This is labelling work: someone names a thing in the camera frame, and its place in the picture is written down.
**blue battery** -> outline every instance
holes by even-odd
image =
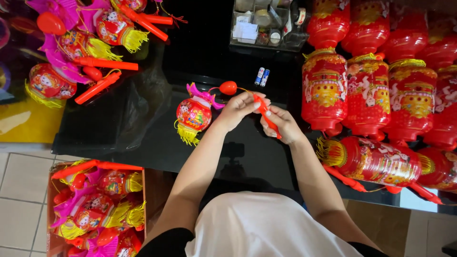
[[[260,81],[260,86],[265,86],[266,80],[268,79],[268,75],[270,75],[270,70],[265,70],[265,72],[263,73],[263,78]]]
[[[254,84],[258,85],[260,84],[260,81],[262,80],[263,72],[265,71],[265,68],[260,68],[259,73],[257,73],[257,78],[255,78]]]

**person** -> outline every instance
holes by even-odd
[[[277,193],[224,193],[199,213],[213,180],[225,135],[258,113],[252,93],[233,97],[181,168],[162,214],[137,257],[150,256],[387,256],[356,226],[336,186],[288,111],[271,105],[266,116],[290,147],[308,211]],[[266,135],[276,137],[262,117]]]

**forearm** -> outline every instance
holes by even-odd
[[[290,145],[298,187],[313,218],[331,211],[345,210],[340,193],[320,164],[307,138]]]
[[[170,196],[182,196],[200,203],[214,178],[226,130],[215,121],[179,171]]]

